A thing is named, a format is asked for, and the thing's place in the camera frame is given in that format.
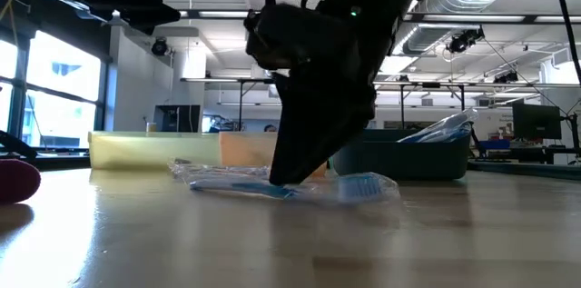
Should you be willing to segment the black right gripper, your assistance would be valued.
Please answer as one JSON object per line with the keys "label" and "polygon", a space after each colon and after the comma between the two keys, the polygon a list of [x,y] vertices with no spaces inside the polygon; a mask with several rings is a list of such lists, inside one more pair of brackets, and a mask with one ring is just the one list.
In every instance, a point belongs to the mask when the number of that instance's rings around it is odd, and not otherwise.
{"label": "black right gripper", "polygon": [[320,0],[271,8],[281,98],[269,181],[300,184],[360,134],[374,115],[370,84],[391,52],[409,0]]}

